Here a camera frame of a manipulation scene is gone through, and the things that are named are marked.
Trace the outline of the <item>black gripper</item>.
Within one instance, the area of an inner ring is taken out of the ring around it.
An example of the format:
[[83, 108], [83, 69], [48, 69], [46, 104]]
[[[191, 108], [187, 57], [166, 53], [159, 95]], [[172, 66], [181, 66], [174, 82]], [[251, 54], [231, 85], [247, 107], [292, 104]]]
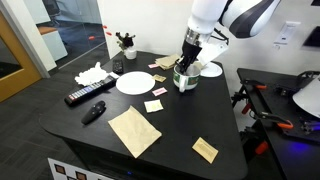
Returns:
[[187, 41], [183, 42], [181, 55], [182, 60], [179, 62], [179, 66], [182, 71], [187, 70], [187, 68], [195, 61], [201, 50], [202, 48], [197, 45], [192, 45]]

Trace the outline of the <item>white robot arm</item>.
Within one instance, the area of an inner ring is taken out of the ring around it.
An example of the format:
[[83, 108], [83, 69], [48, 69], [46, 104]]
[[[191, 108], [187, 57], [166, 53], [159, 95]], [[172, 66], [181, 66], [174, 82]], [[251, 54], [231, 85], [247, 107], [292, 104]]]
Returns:
[[217, 23], [236, 38], [251, 38], [266, 26], [281, 0], [194, 0], [182, 45], [181, 59], [176, 61], [184, 73], [205, 49]]

